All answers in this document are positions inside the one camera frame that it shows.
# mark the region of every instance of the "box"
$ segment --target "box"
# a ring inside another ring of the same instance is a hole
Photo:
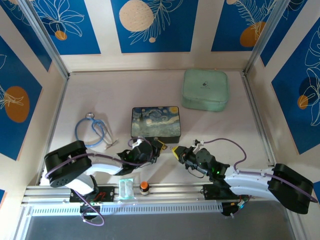
[[[182,86],[182,106],[221,112],[229,100],[229,82],[222,71],[189,69]]]
[[[177,144],[181,136],[177,106],[134,107],[131,137],[143,136],[148,141],[158,138],[164,144]]]

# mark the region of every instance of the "green case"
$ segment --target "green case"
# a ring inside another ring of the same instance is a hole
[[[188,69],[184,73],[182,106],[221,112],[229,100],[229,81],[223,71]]]

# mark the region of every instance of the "small bottle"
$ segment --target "small bottle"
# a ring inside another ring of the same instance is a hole
[[[146,181],[141,182],[141,184],[140,184],[140,193],[142,195],[148,195],[149,194],[149,189],[150,189],[149,183],[147,183]]]

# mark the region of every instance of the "starry night box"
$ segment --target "starry night box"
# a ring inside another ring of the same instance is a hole
[[[179,143],[181,136],[179,108],[177,106],[134,107],[132,109],[131,136],[158,138],[165,144]]]

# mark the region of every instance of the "stethoscope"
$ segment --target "stethoscope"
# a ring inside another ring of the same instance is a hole
[[[78,127],[84,121],[92,121],[92,124],[91,124],[92,130],[95,132],[95,134],[97,134],[100,137],[99,140],[93,144],[84,144],[87,148],[93,148],[99,145],[103,141],[106,144],[105,149],[107,149],[117,142],[117,139],[113,140],[112,135],[110,134],[105,123],[100,119],[95,119],[95,115],[92,112],[88,112],[85,115],[85,117],[82,118],[80,121],[78,121],[77,124],[75,125],[74,135],[77,140],[79,140]]]

